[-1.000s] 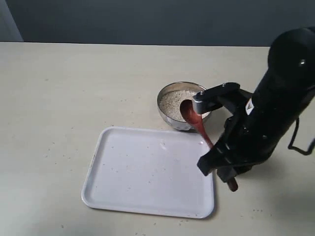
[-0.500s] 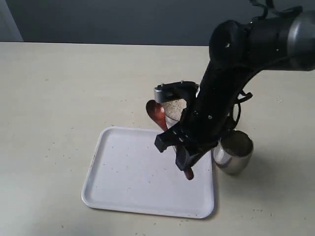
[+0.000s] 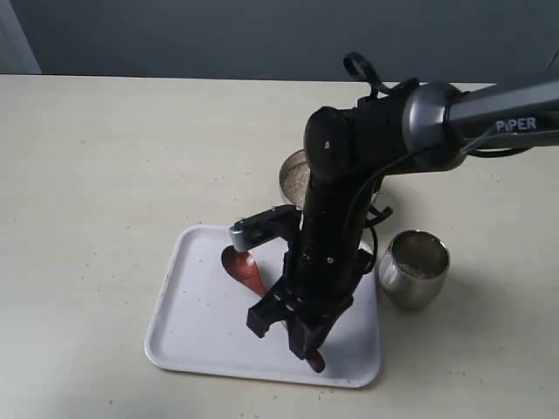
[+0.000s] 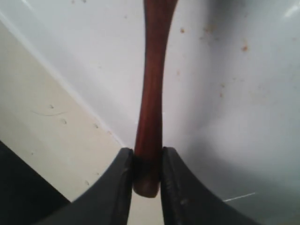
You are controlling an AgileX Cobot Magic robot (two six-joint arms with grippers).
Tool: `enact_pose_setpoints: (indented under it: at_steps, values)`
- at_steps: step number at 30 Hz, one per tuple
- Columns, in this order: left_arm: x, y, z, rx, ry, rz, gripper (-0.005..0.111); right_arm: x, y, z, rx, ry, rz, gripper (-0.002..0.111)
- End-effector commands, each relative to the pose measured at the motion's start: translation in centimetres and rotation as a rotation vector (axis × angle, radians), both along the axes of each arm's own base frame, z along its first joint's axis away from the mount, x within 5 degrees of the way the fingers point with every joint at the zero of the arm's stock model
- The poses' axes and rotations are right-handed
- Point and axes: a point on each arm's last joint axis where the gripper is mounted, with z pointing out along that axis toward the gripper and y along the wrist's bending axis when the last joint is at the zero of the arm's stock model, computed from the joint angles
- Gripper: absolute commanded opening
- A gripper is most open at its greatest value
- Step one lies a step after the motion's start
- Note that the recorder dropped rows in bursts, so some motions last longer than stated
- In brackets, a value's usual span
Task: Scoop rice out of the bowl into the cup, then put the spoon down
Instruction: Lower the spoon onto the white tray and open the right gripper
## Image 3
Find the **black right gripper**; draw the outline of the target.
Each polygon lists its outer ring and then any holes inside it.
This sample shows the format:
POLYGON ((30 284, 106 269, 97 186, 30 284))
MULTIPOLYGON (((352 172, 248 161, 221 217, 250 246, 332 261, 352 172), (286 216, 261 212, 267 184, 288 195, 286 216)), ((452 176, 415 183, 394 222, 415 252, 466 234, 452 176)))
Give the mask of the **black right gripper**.
POLYGON ((299 235, 286 243, 281 276, 247 313, 246 324, 258 337, 284 321, 295 356, 305 360, 318 352, 376 260, 360 248, 375 191, 375 182, 362 176, 310 178, 299 235))

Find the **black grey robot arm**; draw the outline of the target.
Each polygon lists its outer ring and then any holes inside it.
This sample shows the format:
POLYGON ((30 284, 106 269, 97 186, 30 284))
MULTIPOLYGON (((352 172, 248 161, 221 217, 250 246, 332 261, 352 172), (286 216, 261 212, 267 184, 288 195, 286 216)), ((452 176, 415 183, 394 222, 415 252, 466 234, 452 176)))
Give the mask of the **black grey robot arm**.
POLYGON ((482 149, 496 155, 558 142, 558 80, 489 86, 466 93, 407 80, 350 109, 320 108, 307 121, 310 169, 302 209, 270 209, 237 223, 248 247, 286 240, 283 271, 247 313, 259 337, 287 323, 290 350, 312 356, 374 265, 359 247, 370 201, 387 175, 451 170, 482 149))

